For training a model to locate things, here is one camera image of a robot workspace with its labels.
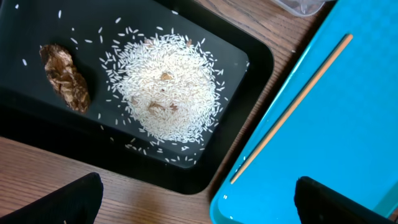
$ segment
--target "wooden dowel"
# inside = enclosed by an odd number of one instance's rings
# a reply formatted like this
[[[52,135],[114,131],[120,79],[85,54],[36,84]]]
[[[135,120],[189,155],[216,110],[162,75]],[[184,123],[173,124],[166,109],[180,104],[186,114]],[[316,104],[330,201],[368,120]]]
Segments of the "wooden dowel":
[[[316,74],[312,77],[310,82],[305,86],[305,88],[298,94],[298,97],[294,99],[293,103],[289,106],[289,108],[285,111],[285,113],[280,117],[280,119],[276,122],[276,124],[271,128],[271,130],[267,133],[264,140],[256,147],[253,153],[249,156],[249,158],[244,162],[242,168],[238,170],[235,176],[231,180],[231,184],[234,184],[235,181],[242,175],[242,173],[248,168],[250,163],[257,157],[257,155],[264,149],[264,147],[268,144],[268,142],[274,137],[275,133],[278,132],[279,128],[285,123],[287,118],[293,113],[293,111],[297,108],[297,106],[301,103],[301,101],[305,98],[308,92],[317,84],[318,80],[322,77],[322,75],[328,70],[330,65],[336,60],[336,58],[340,55],[340,53],[344,50],[345,47],[351,42],[353,39],[352,34],[345,35],[344,39],[340,42],[337,48],[333,51],[333,53],[327,58],[327,60],[323,63],[320,69],[316,72]]]

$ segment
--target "blue tray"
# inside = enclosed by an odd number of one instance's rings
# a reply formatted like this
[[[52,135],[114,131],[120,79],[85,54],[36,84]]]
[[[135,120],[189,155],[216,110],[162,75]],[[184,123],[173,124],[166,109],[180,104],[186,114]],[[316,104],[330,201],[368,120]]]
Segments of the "blue tray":
[[[242,176],[230,180],[345,34],[354,38]],[[309,176],[376,213],[398,206],[398,1],[338,1],[214,197],[214,223],[300,223]]]

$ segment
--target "clear plastic container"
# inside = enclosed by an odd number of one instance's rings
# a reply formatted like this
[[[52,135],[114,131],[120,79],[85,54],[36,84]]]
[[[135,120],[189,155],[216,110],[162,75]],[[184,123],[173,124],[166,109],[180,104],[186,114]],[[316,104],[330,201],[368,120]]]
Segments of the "clear plastic container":
[[[291,14],[299,17],[312,16],[331,0],[272,0]]]

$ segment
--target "black tray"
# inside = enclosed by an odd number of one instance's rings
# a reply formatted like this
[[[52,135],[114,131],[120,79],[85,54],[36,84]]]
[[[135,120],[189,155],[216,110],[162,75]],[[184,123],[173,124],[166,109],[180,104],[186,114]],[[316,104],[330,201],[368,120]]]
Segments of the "black tray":
[[[172,14],[171,9],[180,15]],[[122,20],[115,24],[118,17]],[[166,141],[152,147],[149,141],[157,141],[138,132],[137,128],[141,127],[138,122],[121,124],[124,107],[118,108],[120,103],[105,102],[112,98],[112,93],[106,90],[107,77],[98,57],[104,57],[105,51],[113,52],[112,39],[122,44],[133,42],[117,36],[126,26],[139,29],[147,37],[154,36],[155,32],[168,34],[167,30],[173,27],[175,33],[187,34],[194,44],[206,37],[203,50],[210,50],[218,59],[215,69],[224,69],[224,75],[216,79],[226,82],[227,91],[221,94],[220,100],[224,110],[215,117],[220,124],[212,134],[203,135],[205,141],[201,144],[174,146]],[[163,27],[164,31],[156,30],[156,26]],[[100,27],[104,27],[103,44],[97,32]],[[183,194],[197,193],[208,185],[268,81],[274,64],[271,51],[264,44],[197,3],[185,0],[7,0],[0,8],[0,33],[1,135]],[[71,37],[79,44],[75,45]],[[94,43],[84,43],[84,39]],[[39,45],[54,42],[70,50],[88,82],[93,102],[85,115],[68,109],[53,93],[45,77]],[[23,58],[27,60],[26,67],[22,64]],[[146,149],[146,156],[144,150],[125,147],[132,138],[136,138],[136,148]],[[181,151],[185,145],[189,150]],[[164,153],[156,153],[158,147],[164,149]],[[168,163],[165,158],[176,160]]]

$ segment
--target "wooden stick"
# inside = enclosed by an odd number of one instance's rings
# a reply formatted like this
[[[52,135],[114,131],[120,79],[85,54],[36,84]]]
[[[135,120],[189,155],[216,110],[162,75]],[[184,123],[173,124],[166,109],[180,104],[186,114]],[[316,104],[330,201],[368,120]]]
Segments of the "wooden stick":
[[[248,168],[250,163],[257,157],[257,155],[265,148],[268,142],[274,137],[275,133],[279,130],[279,128],[285,123],[287,118],[293,113],[293,111],[297,108],[297,106],[301,103],[301,101],[305,98],[308,92],[312,89],[312,87],[317,84],[318,80],[322,77],[322,75],[328,70],[330,65],[336,60],[336,58],[340,55],[340,53],[344,50],[345,47],[351,42],[353,39],[352,34],[345,35],[344,39],[340,42],[337,48],[333,51],[333,53],[327,58],[325,63],[321,66],[321,68],[316,72],[316,74],[312,77],[310,82],[305,86],[305,88],[298,94],[298,97],[294,99],[293,103],[288,107],[285,113],[280,117],[280,119],[276,122],[276,124],[271,128],[271,130],[267,133],[266,137],[260,145],[256,147],[253,153],[249,156],[249,158],[245,161],[242,168],[238,170],[235,176],[231,180],[231,184],[234,184],[235,181],[242,175],[242,173]]]

